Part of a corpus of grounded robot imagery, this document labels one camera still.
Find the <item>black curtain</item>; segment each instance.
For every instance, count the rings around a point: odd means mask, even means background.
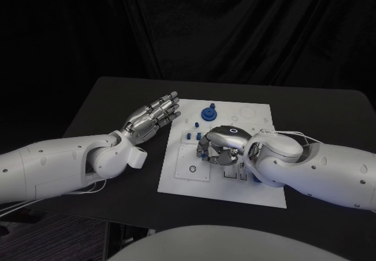
[[[372,102],[374,9],[374,0],[4,1],[0,135],[27,130],[12,146],[57,138],[100,76],[357,89]]]

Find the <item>blue component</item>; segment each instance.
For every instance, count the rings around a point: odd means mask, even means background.
[[[256,178],[256,176],[253,176],[253,181],[254,181],[256,183],[261,183],[260,180]]]
[[[201,118],[205,121],[213,121],[217,117],[215,105],[211,103],[208,108],[201,110]]]

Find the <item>table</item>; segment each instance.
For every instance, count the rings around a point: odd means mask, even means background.
[[[97,79],[64,138],[110,133],[128,115],[171,91],[185,99],[266,103],[274,129],[300,131],[323,143],[376,151],[376,114],[354,90],[286,88],[130,78]],[[374,258],[376,213],[319,201],[285,186],[286,209],[156,192],[169,126],[139,145],[142,169],[126,167],[93,194],[64,195],[31,208],[164,230],[225,225],[299,240],[351,260]]]

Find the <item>white board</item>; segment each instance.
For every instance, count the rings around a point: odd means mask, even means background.
[[[213,121],[204,121],[201,110],[210,103],[215,104],[217,117]],[[231,125],[250,135],[260,129],[273,129],[269,105],[181,99],[178,111],[181,116],[171,125],[158,192],[286,208],[283,188],[256,183],[250,173],[237,173],[240,157],[238,162],[225,167],[195,157],[195,134],[204,135],[213,127]],[[185,138],[187,133],[191,133],[189,140]],[[195,167],[194,172],[189,171],[189,166]]]

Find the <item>robotic hand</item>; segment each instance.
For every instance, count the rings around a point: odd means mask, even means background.
[[[107,135],[45,140],[0,155],[0,204],[58,196],[139,169],[146,152],[135,147],[178,116],[171,92],[128,117]]]
[[[208,156],[208,143],[217,156]],[[376,160],[370,152],[318,142],[302,147],[272,130],[250,136],[233,126],[213,128],[198,142],[197,157],[231,165],[237,155],[243,155],[243,171],[266,185],[277,188],[286,184],[332,204],[376,210]]]

